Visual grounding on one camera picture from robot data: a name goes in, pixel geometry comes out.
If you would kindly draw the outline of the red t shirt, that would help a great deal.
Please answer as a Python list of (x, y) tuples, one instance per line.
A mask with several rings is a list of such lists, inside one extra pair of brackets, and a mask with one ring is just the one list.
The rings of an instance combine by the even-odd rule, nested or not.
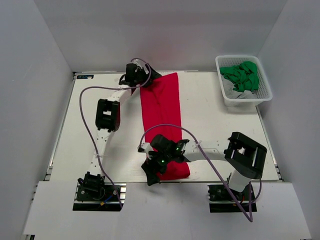
[[(148, 87), (140, 88), (140, 101), (144, 131), (155, 125), (173, 124), (181, 127), (181, 108), (178, 73), (157, 78)], [(144, 137), (145, 142), (161, 134), (174, 142), (182, 140), (182, 130), (172, 126), (159, 126), (150, 130)], [(190, 176), (186, 162), (170, 162), (164, 174), (157, 173), (161, 181), (185, 179)]]

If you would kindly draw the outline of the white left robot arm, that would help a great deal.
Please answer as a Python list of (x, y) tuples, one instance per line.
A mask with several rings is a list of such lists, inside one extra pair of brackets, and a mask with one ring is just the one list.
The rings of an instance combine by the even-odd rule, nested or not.
[(140, 58), (134, 58), (126, 65), (125, 74), (120, 77), (118, 86), (91, 86), (86, 88), (87, 90), (104, 89), (112, 91), (112, 94), (106, 99), (98, 100), (95, 115), (96, 134), (92, 134), (88, 125), (84, 124), (94, 148), (88, 170), (92, 175), (105, 175), (102, 170), (103, 154), (120, 127), (121, 105), (133, 95), (136, 89), (150, 86), (153, 80), (159, 77), (161, 75), (147, 62)]

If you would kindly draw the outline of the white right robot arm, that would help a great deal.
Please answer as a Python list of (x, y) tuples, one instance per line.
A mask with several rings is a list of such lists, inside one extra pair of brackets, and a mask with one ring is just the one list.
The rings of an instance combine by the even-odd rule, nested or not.
[(147, 184), (152, 186), (159, 183), (160, 175), (167, 172), (169, 163), (191, 163), (206, 159), (226, 161), (234, 171), (227, 180), (225, 192), (229, 198), (238, 199), (251, 180), (262, 178), (267, 149), (240, 132), (233, 132), (228, 141), (227, 148), (223, 148), (219, 141), (182, 139), (175, 142), (157, 134), (151, 142), (138, 146), (138, 152), (146, 155), (141, 167)]

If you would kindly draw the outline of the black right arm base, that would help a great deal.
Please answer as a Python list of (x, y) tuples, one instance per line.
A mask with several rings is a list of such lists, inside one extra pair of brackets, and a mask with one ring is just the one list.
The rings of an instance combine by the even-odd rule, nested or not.
[[(231, 191), (243, 209), (249, 213), (249, 186), (247, 185), (243, 192)], [(210, 213), (241, 212), (223, 184), (210, 184), (207, 186), (207, 192)]]

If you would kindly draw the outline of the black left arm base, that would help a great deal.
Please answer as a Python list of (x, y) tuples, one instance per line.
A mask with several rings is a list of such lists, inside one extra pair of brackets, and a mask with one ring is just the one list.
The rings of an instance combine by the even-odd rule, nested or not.
[(105, 182), (100, 174), (87, 172), (77, 180), (73, 211), (78, 212), (119, 212), (124, 206), (126, 184), (112, 185)]

